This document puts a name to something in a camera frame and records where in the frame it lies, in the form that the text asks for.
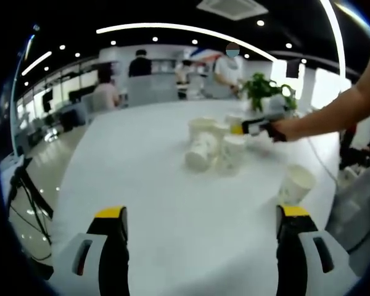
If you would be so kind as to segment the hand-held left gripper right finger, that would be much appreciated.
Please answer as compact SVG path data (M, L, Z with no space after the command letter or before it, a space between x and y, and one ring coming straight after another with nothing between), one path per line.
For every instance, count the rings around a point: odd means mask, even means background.
M277 206L277 295L346 295L358 281L347 251L302 207Z

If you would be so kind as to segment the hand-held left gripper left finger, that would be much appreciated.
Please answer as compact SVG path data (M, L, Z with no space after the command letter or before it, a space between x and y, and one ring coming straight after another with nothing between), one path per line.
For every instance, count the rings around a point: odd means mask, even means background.
M120 205L95 214L54 264L58 295L129 295L127 209Z

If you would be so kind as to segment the person's right hand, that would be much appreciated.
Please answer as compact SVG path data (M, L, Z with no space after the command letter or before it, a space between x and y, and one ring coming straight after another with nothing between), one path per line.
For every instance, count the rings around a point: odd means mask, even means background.
M297 130L298 120L296 118L288 118L272 123L275 130L274 142L292 142L299 139Z

